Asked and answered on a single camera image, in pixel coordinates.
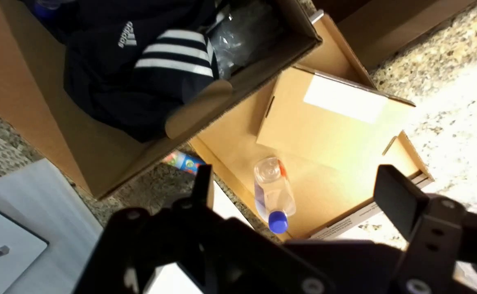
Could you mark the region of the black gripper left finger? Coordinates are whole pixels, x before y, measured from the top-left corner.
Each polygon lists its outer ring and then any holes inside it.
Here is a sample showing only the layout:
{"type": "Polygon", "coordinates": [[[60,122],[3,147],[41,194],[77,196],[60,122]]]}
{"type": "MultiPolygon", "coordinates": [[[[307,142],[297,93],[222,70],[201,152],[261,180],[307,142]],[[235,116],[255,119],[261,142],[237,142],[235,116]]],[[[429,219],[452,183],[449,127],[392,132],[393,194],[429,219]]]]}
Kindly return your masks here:
{"type": "Polygon", "coordinates": [[[196,207],[212,206],[212,167],[199,165],[191,193],[196,207]]]}

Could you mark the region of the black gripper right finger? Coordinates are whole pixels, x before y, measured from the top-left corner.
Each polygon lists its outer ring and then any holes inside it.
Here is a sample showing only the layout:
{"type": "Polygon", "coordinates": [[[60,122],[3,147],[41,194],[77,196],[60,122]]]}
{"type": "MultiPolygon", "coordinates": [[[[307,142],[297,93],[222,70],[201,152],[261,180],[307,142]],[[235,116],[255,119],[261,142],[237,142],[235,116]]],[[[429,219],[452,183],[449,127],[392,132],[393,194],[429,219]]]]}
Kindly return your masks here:
{"type": "Polygon", "coordinates": [[[379,165],[374,181],[374,202],[408,240],[429,198],[393,165],[379,165]]]}

